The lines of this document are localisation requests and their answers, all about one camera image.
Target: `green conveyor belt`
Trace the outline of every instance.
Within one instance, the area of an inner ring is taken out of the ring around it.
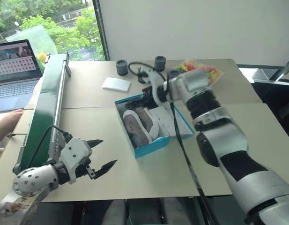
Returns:
[[[58,107],[62,70],[64,68],[63,64],[66,59],[66,54],[51,55],[45,66],[44,80],[34,109],[30,130],[26,138],[24,149],[20,153],[20,158],[18,159],[18,162],[20,162],[20,170],[24,170],[27,167],[43,133],[54,123]],[[51,135],[52,130],[50,130],[44,139],[31,166],[38,167],[47,161]]]

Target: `glass window pane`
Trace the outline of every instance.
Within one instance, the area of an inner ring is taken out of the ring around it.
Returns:
[[[91,0],[0,0],[0,43],[28,39],[35,55],[105,60]]]

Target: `robotic arm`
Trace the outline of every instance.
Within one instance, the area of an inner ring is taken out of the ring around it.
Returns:
[[[141,67],[139,76],[151,80],[159,74]],[[234,197],[248,216],[247,224],[289,225],[289,184],[248,155],[245,134],[224,107],[216,101],[204,71],[188,71],[143,90],[141,99],[127,107],[154,108],[182,100],[187,106],[204,160],[223,173]]]
[[[74,183],[88,174],[97,179],[107,173],[116,160],[102,166],[98,171],[90,168],[91,148],[102,140],[85,141],[69,135],[61,151],[59,162],[48,162],[41,167],[28,168],[17,175],[7,196],[0,202],[0,224],[31,224],[39,203],[58,188],[59,184]]]

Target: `blue shoe box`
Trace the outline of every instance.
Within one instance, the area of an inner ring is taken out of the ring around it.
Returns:
[[[132,96],[132,97],[128,97],[128,98],[124,98],[122,100],[118,100],[118,101],[115,101],[115,106],[116,106],[116,109],[117,109],[117,113],[118,113],[118,116],[119,116],[119,121],[120,121],[120,124],[122,125],[122,128],[126,134],[126,137],[128,139],[128,142],[129,142],[129,145],[132,149],[132,152],[135,156],[135,158],[140,158],[142,156],[145,156],[151,152],[154,152],[158,149],[161,149],[163,147],[165,147],[170,138],[176,138],[175,136],[164,136],[164,137],[159,137],[158,139],[154,140],[152,143],[150,144],[147,144],[145,146],[142,146],[142,147],[139,147],[139,148],[134,148],[133,145],[132,145],[132,142],[130,140],[130,137],[126,131],[126,128],[125,128],[125,125],[123,124],[123,121],[122,121],[122,115],[123,115],[123,112],[126,110],[125,108],[125,104],[127,101],[129,100],[133,100],[133,99],[136,99],[136,98],[139,98],[141,97],[142,94],[139,94],[139,95],[135,95],[135,96]],[[179,116],[182,118],[182,120],[184,121],[184,123],[188,126],[189,130],[191,131],[191,134],[189,135],[181,135],[182,139],[186,139],[186,138],[189,138],[191,136],[194,135],[194,130],[191,128],[191,126],[188,124],[188,122],[186,121],[185,117],[182,115],[182,113],[179,111],[179,109],[177,107],[175,107],[175,110],[176,112],[179,114]]]

